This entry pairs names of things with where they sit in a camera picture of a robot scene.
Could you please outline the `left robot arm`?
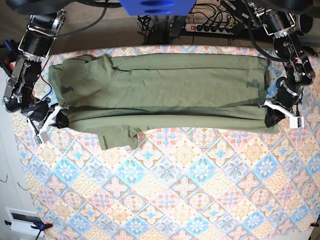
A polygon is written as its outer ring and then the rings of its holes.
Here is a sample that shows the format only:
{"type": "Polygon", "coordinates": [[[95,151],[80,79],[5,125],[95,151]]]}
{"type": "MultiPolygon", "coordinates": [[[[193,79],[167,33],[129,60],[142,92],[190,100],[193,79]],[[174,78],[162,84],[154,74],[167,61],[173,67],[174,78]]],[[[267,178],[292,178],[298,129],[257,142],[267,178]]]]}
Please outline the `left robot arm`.
{"type": "Polygon", "coordinates": [[[261,107],[267,108],[265,125],[270,128],[288,118],[293,129],[304,126],[298,105],[304,87],[310,86],[316,73],[299,40],[293,15],[302,15],[313,7],[311,0],[223,0],[224,8],[247,25],[248,36],[254,48],[270,61],[282,63],[286,76],[276,81],[276,94],[266,99],[261,107]],[[273,57],[262,50],[254,35],[263,28],[273,39],[273,57]]]}

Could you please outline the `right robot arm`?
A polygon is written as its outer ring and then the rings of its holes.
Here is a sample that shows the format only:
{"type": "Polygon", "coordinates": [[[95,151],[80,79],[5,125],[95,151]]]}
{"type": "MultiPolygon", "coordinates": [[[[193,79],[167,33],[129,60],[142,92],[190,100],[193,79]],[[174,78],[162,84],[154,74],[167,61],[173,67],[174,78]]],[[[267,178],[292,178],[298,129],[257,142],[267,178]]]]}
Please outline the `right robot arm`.
{"type": "Polygon", "coordinates": [[[50,98],[35,97],[34,86],[42,72],[41,61],[49,57],[66,18],[64,7],[69,0],[7,0],[7,6],[21,15],[29,15],[26,31],[17,47],[15,65],[6,83],[2,105],[9,113],[19,112],[35,131],[35,142],[49,140],[50,125],[66,124],[59,104],[50,98]]]}

